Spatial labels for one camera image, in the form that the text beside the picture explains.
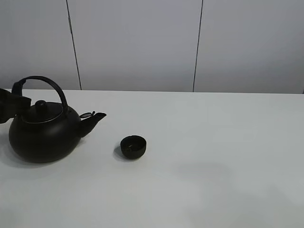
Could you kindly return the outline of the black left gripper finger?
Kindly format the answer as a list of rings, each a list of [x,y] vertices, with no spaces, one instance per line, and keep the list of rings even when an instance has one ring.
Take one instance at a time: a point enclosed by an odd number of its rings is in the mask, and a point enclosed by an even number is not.
[[[0,123],[3,124],[31,107],[31,99],[0,89]]]

